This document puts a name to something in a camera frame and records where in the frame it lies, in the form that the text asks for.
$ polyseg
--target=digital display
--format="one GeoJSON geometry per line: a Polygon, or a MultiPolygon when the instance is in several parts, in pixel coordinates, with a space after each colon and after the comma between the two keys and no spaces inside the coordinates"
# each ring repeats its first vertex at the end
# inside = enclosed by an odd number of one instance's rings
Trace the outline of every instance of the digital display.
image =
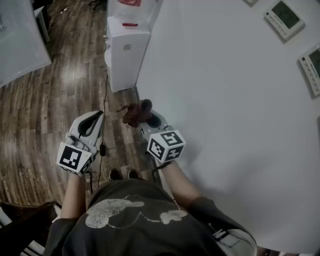
{"type": "Polygon", "coordinates": [[[273,7],[272,11],[288,27],[288,29],[291,29],[300,21],[298,16],[282,1],[273,7]]]}
{"type": "Polygon", "coordinates": [[[320,50],[317,49],[313,53],[309,55],[310,60],[313,63],[313,66],[318,73],[318,76],[320,76],[320,50]]]}

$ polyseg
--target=white box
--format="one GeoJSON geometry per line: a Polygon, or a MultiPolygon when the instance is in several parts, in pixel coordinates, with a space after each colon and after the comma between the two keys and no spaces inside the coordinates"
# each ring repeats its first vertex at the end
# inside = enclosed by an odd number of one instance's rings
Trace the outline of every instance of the white box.
{"type": "Polygon", "coordinates": [[[92,162],[90,152],[60,142],[56,164],[65,171],[81,177],[92,162]]]}
{"type": "Polygon", "coordinates": [[[147,151],[161,163],[175,160],[181,156],[186,145],[178,130],[150,135],[147,151]]]}

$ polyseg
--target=wooden floor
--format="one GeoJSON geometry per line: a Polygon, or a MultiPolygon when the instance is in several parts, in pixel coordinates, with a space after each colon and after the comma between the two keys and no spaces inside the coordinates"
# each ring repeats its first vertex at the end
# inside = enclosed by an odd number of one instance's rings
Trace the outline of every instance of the wooden floor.
{"type": "MultiPolygon", "coordinates": [[[[52,65],[0,88],[1,202],[63,201],[68,173],[56,165],[59,144],[76,117],[104,109],[105,90],[102,182],[110,168],[124,175],[130,168],[151,168],[138,131],[123,124],[124,113],[116,112],[137,96],[135,90],[111,92],[104,61],[107,12],[103,6],[92,8],[88,1],[56,0],[49,7],[51,42],[46,45],[52,65]]],[[[99,164],[100,156],[91,165],[94,188],[99,164]]]]}
{"type": "Polygon", "coordinates": [[[258,247],[256,256],[299,256],[299,254],[284,253],[276,250],[270,250],[263,247],[258,247]]]}

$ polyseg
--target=gray t-shirt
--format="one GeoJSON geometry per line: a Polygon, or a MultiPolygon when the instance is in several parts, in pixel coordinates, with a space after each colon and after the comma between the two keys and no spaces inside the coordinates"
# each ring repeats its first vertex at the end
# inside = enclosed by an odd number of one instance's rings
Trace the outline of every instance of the gray t-shirt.
{"type": "Polygon", "coordinates": [[[183,209],[154,183],[116,180],[98,188],[78,220],[52,224],[43,255],[224,256],[213,236],[221,229],[245,231],[205,197],[183,209]]]}

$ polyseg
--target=white cabinet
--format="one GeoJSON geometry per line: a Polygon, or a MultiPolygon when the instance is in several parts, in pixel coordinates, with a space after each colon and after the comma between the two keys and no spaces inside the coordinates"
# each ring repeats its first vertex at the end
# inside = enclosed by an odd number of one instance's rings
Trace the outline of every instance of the white cabinet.
{"type": "Polygon", "coordinates": [[[104,60],[112,92],[135,87],[150,35],[146,24],[127,27],[113,16],[107,18],[104,60]]]}

